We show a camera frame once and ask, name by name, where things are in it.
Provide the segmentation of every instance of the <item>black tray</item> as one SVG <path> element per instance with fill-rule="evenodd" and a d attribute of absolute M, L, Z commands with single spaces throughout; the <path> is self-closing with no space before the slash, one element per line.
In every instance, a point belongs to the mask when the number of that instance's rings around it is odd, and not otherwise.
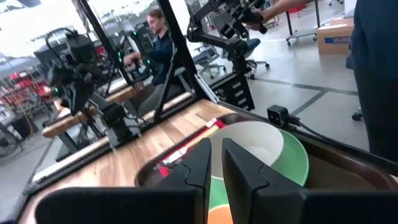
<path fill-rule="evenodd" d="M 242 114 L 227 114 L 219 117 L 229 125 L 240 121 L 260 119 Z M 154 167 L 170 153 L 182 147 L 202 132 L 201 128 L 182 142 L 166 150 L 141 168 L 136 176 L 136 186 L 152 187 L 163 179 Z M 398 183 L 384 170 L 369 162 L 355 158 L 332 146 L 319 143 L 304 135 L 291 132 L 304 145 L 310 162 L 306 188 L 309 189 L 398 189 Z"/>

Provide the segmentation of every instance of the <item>wooden table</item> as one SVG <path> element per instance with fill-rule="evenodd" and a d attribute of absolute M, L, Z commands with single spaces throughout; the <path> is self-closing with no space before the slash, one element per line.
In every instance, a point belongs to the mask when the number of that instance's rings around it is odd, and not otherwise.
<path fill-rule="evenodd" d="M 116 93 L 113 93 L 112 95 L 110 95 L 109 97 L 107 97 L 105 100 L 109 101 L 109 102 L 115 102 L 115 103 L 122 103 L 123 101 L 126 101 L 130 98 L 132 98 L 134 95 L 136 94 L 136 92 L 134 91 L 133 87 L 128 86 L 120 91 L 117 91 Z M 63 116 L 67 116 L 70 114 L 70 110 L 69 109 L 63 109 L 64 112 Z M 98 112 L 95 109 L 95 107 L 90 107 L 90 109 L 88 110 L 90 115 L 94 116 L 96 115 Z M 66 118 L 61 119 L 60 121 L 51 124 L 50 126 L 47 126 L 46 128 L 43 129 L 42 134 L 44 137 L 46 138 L 52 138 L 55 137 L 59 134 L 64 133 L 68 128 L 71 128 L 81 122 L 86 121 L 87 118 L 86 116 L 83 115 L 83 113 L 79 112 L 78 114 L 76 114 L 75 116 L 69 116 Z"/>
<path fill-rule="evenodd" d="M 129 111 L 133 110 L 134 107 L 132 106 L 131 103 L 129 103 L 130 98 L 132 98 L 136 92 L 131 86 L 127 86 L 127 83 L 124 79 L 118 81 L 118 82 L 113 82 L 113 86 L 111 86 L 110 90 L 111 92 L 114 92 L 112 95 L 108 96 L 105 100 L 109 102 L 115 102 L 115 103 L 122 103 L 126 102 L 125 106 Z M 62 108 L 59 104 L 60 102 L 55 101 L 55 106 L 58 104 L 58 111 L 61 109 L 60 113 L 58 114 L 57 118 L 60 120 L 57 121 L 56 123 L 53 123 L 47 127 L 45 127 L 42 130 L 42 135 L 46 138 L 53 138 L 55 136 L 58 136 L 61 141 L 64 143 L 64 145 L 67 146 L 68 152 L 65 152 L 67 154 L 73 154 L 79 151 L 81 148 L 77 146 L 75 141 L 69 134 L 67 133 L 67 129 L 74 127 L 75 125 L 78 125 L 82 122 L 87 121 L 87 117 L 83 115 L 82 112 L 79 112 L 75 116 L 70 116 L 70 110 L 68 108 Z M 90 116 L 95 116 L 98 114 L 98 111 L 94 106 L 90 107 L 88 109 L 88 113 Z"/>
<path fill-rule="evenodd" d="M 78 186 L 133 187 L 137 172 L 147 162 L 202 128 L 209 120 L 229 113 L 234 113 L 234 111 L 210 101 L 201 100 L 195 103 L 167 121 L 148 130 L 141 138 L 119 148 L 116 152 L 108 153 L 33 196 L 23 211 L 19 223 L 35 224 L 35 206 L 43 196 L 58 189 Z M 83 156 L 106 145 L 107 142 L 107 138 L 100 139 L 67 159 L 71 162 L 72 157 Z"/>

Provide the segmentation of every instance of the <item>man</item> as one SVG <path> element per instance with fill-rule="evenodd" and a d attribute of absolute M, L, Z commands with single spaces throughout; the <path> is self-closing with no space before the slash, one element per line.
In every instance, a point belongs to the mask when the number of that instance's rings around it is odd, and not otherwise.
<path fill-rule="evenodd" d="M 157 106 L 159 98 L 162 96 L 163 85 L 173 55 L 173 42 L 162 11 L 160 9 L 152 10 L 149 12 L 147 20 L 149 28 L 157 36 L 153 51 L 147 53 L 147 56 L 157 64 L 157 73 L 153 74 L 150 85 L 144 87 L 144 84 L 141 82 L 135 86 L 137 95 L 133 99 L 133 104 L 138 108 L 138 113 L 141 116 L 155 109 Z M 124 57 L 124 64 L 128 66 L 140 59 L 141 54 L 134 52 Z M 177 86 L 172 85 L 169 96 L 176 92 L 177 89 Z"/>
<path fill-rule="evenodd" d="M 264 22 L 308 0 L 280 0 L 259 11 Z M 398 162 L 398 1 L 358 0 L 351 53 L 371 153 Z M 258 30 L 258 26 L 249 24 Z"/>

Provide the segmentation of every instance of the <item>person's arm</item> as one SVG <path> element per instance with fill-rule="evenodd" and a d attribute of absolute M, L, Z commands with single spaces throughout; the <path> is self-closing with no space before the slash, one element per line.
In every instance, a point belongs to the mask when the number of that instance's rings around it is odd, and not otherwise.
<path fill-rule="evenodd" d="M 264 18 L 264 22 L 268 22 L 273 17 L 278 16 L 279 14 L 294 8 L 295 6 L 301 3 L 307 3 L 307 2 L 308 0 L 279 0 L 270 8 L 266 9 L 265 11 L 262 11 L 261 14 L 262 17 Z"/>
<path fill-rule="evenodd" d="M 148 53 L 150 59 L 158 63 L 170 62 L 173 56 L 172 40 L 168 39 L 161 49 L 153 50 Z"/>

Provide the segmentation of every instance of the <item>dark shirt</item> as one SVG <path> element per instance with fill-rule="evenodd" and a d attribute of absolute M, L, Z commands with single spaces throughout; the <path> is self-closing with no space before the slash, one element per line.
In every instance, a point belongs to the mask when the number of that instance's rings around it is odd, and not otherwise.
<path fill-rule="evenodd" d="M 351 52 L 356 68 L 398 79 L 398 0 L 358 0 Z"/>
<path fill-rule="evenodd" d="M 171 59 L 173 55 L 173 41 L 169 32 L 154 43 L 153 51 L 148 53 L 150 59 L 157 63 L 157 73 L 154 74 L 152 79 L 153 85 L 163 84 L 166 81 L 167 72 L 169 71 Z"/>

